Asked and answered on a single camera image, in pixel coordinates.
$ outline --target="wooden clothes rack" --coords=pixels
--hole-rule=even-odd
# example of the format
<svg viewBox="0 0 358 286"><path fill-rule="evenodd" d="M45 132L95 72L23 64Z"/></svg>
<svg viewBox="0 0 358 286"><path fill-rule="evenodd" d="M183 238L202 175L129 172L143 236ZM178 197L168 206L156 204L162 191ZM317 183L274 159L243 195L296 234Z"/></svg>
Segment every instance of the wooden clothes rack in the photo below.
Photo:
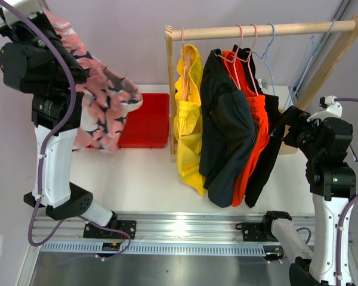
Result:
<svg viewBox="0 0 358 286"><path fill-rule="evenodd" d="M331 21L316 23L297 23L297 24L277 24L276 36L285 35L305 35L326 33L332 26ZM244 38L254 37L256 35L253 26L244 26ZM257 26L258 36L273 36L273 28L271 25ZM299 92L299 100L296 106L305 109L318 93L329 75L333 72L344 54L349 50L351 44L358 37L358 15L353 16L351 20L336 21L332 27L331 33L341 33L334 46L328 52L322 64L314 74L308 85ZM172 42L181 41L181 30L172 30L171 26L165 27L166 52L168 65L169 93L171 101L171 114L169 118L170 124L170 151L175 155L175 136L172 134L174 117L176 116L175 104L175 74L174 74L174 53ZM206 39L228 39L241 37L240 28L236 27L219 27L206 29L186 29L184 32L184 40L206 40Z"/></svg>

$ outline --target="clothing tag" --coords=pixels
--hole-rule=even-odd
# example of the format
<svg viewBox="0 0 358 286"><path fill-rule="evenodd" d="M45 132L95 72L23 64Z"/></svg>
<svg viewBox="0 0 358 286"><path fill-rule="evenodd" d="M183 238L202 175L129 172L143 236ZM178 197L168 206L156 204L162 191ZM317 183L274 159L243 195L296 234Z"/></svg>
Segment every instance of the clothing tag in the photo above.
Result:
<svg viewBox="0 0 358 286"><path fill-rule="evenodd" d="M260 88L268 89L268 80L266 79L258 79L258 85Z"/></svg>

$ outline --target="red tray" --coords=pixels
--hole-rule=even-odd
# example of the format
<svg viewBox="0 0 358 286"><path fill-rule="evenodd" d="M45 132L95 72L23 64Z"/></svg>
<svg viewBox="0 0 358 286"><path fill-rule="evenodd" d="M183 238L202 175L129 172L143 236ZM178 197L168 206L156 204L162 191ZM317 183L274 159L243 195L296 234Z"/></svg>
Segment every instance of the red tray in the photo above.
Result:
<svg viewBox="0 0 358 286"><path fill-rule="evenodd" d="M119 148L164 148L168 140L168 94L143 94L143 105L127 115Z"/></svg>

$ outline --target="orange garment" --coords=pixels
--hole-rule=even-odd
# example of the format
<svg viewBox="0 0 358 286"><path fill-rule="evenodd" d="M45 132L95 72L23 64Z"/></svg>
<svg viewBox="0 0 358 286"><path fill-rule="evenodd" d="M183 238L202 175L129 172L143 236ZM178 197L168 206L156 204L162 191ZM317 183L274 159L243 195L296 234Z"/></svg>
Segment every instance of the orange garment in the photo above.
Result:
<svg viewBox="0 0 358 286"><path fill-rule="evenodd" d="M232 60L234 52L223 51L221 55L224 58ZM255 170L258 158L269 142L269 121L267 112L265 111L265 95L257 95L255 92L249 89L242 63L239 60L236 60L235 67L233 67L233 63L229 63L228 61L223 60L223 64L230 78L235 82L237 82L238 79L241 90L244 92L246 100L251 108L251 115L255 120L258 128L255 147L252 150L251 156L249 157L243 172L240 174L234 184L232 206L237 207L243 201L248 179Z"/></svg>

